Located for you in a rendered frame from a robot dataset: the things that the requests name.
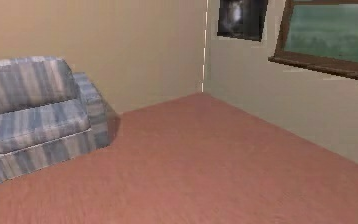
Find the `black framed wall picture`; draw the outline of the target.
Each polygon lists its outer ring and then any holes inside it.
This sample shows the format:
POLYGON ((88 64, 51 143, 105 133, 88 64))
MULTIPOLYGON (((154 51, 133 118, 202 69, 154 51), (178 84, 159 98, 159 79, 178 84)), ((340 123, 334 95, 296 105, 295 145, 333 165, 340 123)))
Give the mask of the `black framed wall picture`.
POLYGON ((261 41, 268 0, 220 0, 217 35, 261 41))

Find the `blue grey striped sofa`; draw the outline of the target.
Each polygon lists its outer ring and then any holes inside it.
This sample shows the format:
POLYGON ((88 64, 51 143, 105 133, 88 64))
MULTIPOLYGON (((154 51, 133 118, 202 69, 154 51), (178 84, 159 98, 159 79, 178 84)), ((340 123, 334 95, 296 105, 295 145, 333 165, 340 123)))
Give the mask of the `blue grey striped sofa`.
POLYGON ((54 56, 0 60, 0 184, 111 144, 107 105, 54 56))

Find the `brown framed window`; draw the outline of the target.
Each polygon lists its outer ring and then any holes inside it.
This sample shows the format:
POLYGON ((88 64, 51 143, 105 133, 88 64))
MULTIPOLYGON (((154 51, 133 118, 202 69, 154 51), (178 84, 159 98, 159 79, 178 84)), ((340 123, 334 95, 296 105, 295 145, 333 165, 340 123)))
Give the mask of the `brown framed window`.
POLYGON ((286 0, 268 60, 358 81, 358 0, 286 0))

